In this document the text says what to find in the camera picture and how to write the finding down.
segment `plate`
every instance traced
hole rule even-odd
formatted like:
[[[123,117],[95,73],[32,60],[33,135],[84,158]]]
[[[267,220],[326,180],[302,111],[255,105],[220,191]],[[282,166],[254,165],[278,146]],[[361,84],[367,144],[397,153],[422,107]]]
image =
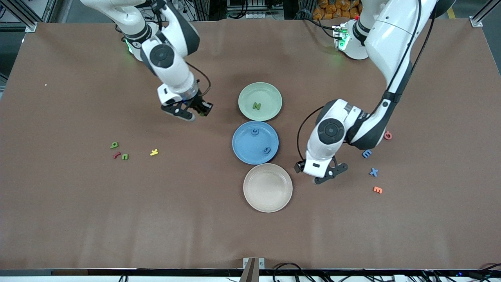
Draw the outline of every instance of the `plate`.
[[[233,152],[244,163],[260,165],[269,162],[279,149],[279,136],[273,127],[262,121],[246,122],[235,131]]]
[[[247,85],[238,97],[238,107],[247,118],[265,121],[275,117],[282,108],[280,91],[266,82]]]
[[[252,168],[243,181],[247,202],[260,212],[283,209],[292,197],[292,180],[287,172],[274,164]]]

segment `orange bag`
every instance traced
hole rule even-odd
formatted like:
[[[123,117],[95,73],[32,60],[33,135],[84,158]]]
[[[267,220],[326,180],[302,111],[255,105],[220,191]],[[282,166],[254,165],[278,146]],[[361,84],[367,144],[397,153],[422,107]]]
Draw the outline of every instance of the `orange bag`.
[[[324,9],[315,8],[312,13],[312,18],[314,21],[321,20],[324,17]]]
[[[341,16],[341,9],[337,9],[334,14],[332,14],[332,18],[339,18]]]
[[[356,16],[359,16],[357,8],[350,9],[350,19],[354,19]]]
[[[351,8],[350,0],[336,0],[336,8],[343,11],[348,11]]]
[[[334,14],[336,10],[337,9],[335,5],[327,5],[327,8],[325,8],[325,12],[328,14]]]
[[[327,7],[328,4],[329,0],[318,0],[318,6],[320,6],[320,8],[322,9],[325,9],[325,7]]]

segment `green led light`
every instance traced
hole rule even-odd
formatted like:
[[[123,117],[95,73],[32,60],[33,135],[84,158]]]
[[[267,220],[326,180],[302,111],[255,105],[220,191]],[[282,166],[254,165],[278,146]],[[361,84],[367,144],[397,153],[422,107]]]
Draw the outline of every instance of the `green led light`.
[[[125,40],[125,43],[127,44],[127,47],[129,47],[129,52],[132,53],[132,49],[130,48],[130,45],[129,45],[129,42],[127,41],[127,39]]]

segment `floor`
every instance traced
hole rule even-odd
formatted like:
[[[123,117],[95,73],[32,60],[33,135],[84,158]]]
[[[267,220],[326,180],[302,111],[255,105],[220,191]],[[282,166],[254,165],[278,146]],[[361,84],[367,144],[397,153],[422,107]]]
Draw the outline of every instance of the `floor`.
[[[449,10],[443,17],[468,18],[480,10],[484,3],[484,0],[457,0],[452,11]],[[103,14],[87,8],[79,0],[66,0],[60,9],[58,22],[110,23],[111,20]],[[482,23],[485,37],[499,70],[501,66],[501,34],[498,27],[501,26],[501,8],[494,8]],[[0,32],[0,73],[6,76],[10,74],[23,37],[23,32]]]

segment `blue plate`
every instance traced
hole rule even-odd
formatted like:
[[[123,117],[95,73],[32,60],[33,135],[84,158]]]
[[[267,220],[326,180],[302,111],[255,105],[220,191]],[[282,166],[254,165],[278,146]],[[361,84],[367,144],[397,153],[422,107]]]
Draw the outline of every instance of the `blue plate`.
[[[279,136],[262,121],[242,124],[233,134],[233,152],[244,163],[260,165],[273,159],[279,149]]]

